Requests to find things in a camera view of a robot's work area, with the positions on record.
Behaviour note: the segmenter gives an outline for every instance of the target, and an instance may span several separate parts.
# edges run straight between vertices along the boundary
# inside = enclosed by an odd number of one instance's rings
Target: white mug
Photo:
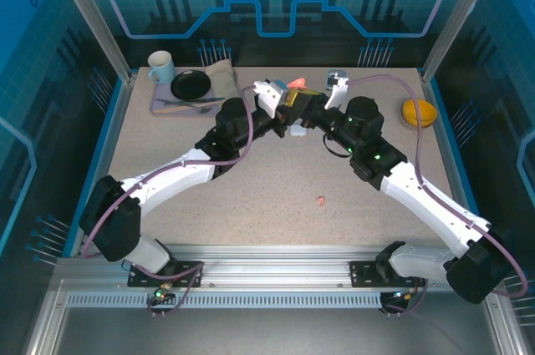
[[[175,65],[171,53],[165,50],[158,50],[149,56],[149,79],[160,84],[170,84],[175,77]]]

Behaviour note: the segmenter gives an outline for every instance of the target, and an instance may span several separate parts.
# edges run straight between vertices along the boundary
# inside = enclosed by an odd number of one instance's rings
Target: black bowl
[[[180,100],[193,100],[207,94],[210,87],[208,75],[196,69],[189,69],[173,78],[171,93]]]

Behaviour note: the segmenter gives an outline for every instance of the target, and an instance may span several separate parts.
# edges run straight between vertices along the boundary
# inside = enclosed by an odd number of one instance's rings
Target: yellow bowl
[[[436,116],[437,116],[436,109],[433,107],[431,103],[426,102],[423,99],[418,99],[418,107],[420,108],[421,126],[423,128],[429,127],[436,120]],[[403,118],[405,119],[407,123],[409,123],[413,127],[418,126],[418,119],[416,118],[415,105],[412,99],[409,99],[403,103],[403,107],[401,108],[401,114],[403,115]]]

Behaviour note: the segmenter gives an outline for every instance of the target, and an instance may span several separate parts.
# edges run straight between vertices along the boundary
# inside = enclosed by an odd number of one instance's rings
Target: table surface
[[[401,77],[423,97],[414,68],[345,69],[352,79],[375,74]],[[235,68],[240,87],[256,80],[289,82],[305,77],[315,90],[324,90],[328,70]],[[213,117],[154,116],[150,112],[154,83],[147,78],[148,71],[140,68],[115,148],[110,174],[117,180],[180,157],[214,126]],[[416,132],[400,116],[408,99],[405,90],[388,80],[365,83],[349,88],[346,102],[360,95],[375,99],[385,117],[383,136],[414,162]],[[318,129],[304,138],[267,134],[224,176],[155,208],[143,219],[142,232],[166,244],[387,245],[402,240],[444,245],[404,206],[362,182],[349,160],[328,153],[321,137]],[[425,177],[451,195],[432,128],[424,131],[421,164]],[[317,204],[319,196],[325,198],[324,207]]]

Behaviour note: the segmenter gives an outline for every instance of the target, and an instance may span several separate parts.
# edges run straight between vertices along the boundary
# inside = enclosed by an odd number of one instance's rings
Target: gray cloth
[[[229,99],[239,96],[236,75],[232,69],[231,60],[227,58],[209,65],[206,67],[205,72],[210,77],[211,90],[214,93],[214,97]]]

